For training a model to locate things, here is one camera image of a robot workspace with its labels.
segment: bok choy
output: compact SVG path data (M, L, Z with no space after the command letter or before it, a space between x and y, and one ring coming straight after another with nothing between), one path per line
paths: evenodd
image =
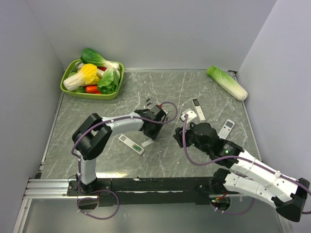
M206 74L237 100L243 101L248 96L247 92L240 84L216 66L208 68Z
M82 50L80 59L84 64L91 63L93 65L96 65L97 67L111 67L114 69L120 68L119 63L107 61L95 50L89 48Z

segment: green leafy vegetable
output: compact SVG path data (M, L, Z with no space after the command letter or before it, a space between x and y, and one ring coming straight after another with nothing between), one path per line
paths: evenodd
M84 64L91 63L93 65L96 65L97 67L106 67L106 68L111 67L114 69L120 68L119 63L105 60L99 53L97 53L93 49L82 50L80 59Z
M212 66L207 69L206 74L237 100L243 101L246 99L248 94L245 89L221 69Z
M76 74L76 73L77 73L77 71L71 72L71 73L68 75L68 77L70 77L70 76L72 76L72 75L74 75L74 74Z
M111 94L114 93L119 86L120 73L114 68L107 68L104 72L102 79L97 84L97 89L101 93Z
M113 71L113 75L115 76L115 85L118 86L120 81L120 72L116 69L115 71Z
M79 87L78 89L75 89L73 92L76 92L76 93L86 93L86 90L83 87Z

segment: robotic arm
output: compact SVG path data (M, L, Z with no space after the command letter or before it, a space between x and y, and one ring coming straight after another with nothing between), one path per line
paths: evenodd
M182 135L183 128L177 128L174 135L181 148L193 145L209 155L212 160L230 155L237 157L216 162L232 172L220 168L214 174L215 182L223 185L227 191L243 193L268 203L276 208L280 215L291 221L298 222L300 220L308 193L296 183L309 188L309 181L304 178L296 180L281 174L257 160L242 147L229 140L220 139L210 124L191 122L195 119L196 115L192 111L181 116L181 120L185 121L184 127L187 128L184 129L185 138ZM243 158L252 161L252 163L250 164ZM191 162L198 166L206 165L206 163Z
M74 143L80 140L76 149L81 157L79 169L81 191L86 194L94 191L97 183L96 158L104 150L110 136L128 131L142 131L149 138L156 139L163 124L152 121L161 122L165 117L166 113L159 105L154 106L151 110L135 110L128 115L117 117L100 117L98 114L91 114L72 136ZM90 127L96 124L100 124L100 126L94 128L94 131L97 132L95 135L89 132L82 137Z
M135 110L128 115L118 117L90 115L72 136L74 147L71 153L78 157L79 171L76 176L77 186L75 182L72 182L68 195L98 194L105 189L108 192L107 195L100 196L105 199L105 203L111 201L109 193L117 197L113 192L115 191L118 192L123 204L158 203L158 201L160 203L206 204L208 196L200 196L200 191L204 194L231 191L266 202L276 208L280 215L291 221L300 220L308 195L306 190L310 182L304 178L296 180L270 168L237 144L220 139L210 124L206 122L195 124L193 121L197 116L193 111L183 113L181 116L184 127L175 130L175 140L180 148L184 148L188 160L194 165L205 166L217 163L227 169L218 169L212 178L191 177L182 180L180 178L103 178L97 182L96 158L104 150L110 136L127 131L142 131L144 135L156 139L163 124L173 121L175 117L164 122L166 113L161 105L156 105L151 110ZM212 161L203 164L192 161L187 152L187 147L191 145L209 155Z

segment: cable tie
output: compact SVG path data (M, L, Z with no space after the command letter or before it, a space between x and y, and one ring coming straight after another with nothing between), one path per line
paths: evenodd
M276 180L281 176L281 172L280 172L280 171L276 171L276 172L274 173L274 176L275 176L275 179L274 179L273 181L269 182L269 183L265 186L266 188L272 186L272 185L276 182Z
M248 170L247 170L245 173L243 173L243 175L246 175L246 174L247 174L247 172L249 172L249 171L252 169L252 167L253 167L253 165L254 165L255 161L256 161L256 158L254 157L254 158L253 158L253 162L252 162L252 164L248 167Z
M274 175L276 176L276 177L280 177L281 176L281 172L280 171L276 171L275 173L274 173Z

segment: toy vegetable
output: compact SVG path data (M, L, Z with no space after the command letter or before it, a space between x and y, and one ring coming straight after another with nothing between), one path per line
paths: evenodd
M64 80L64 86L68 91L73 91L80 86L97 84L100 78L96 73L97 67L95 65L85 64L78 73Z

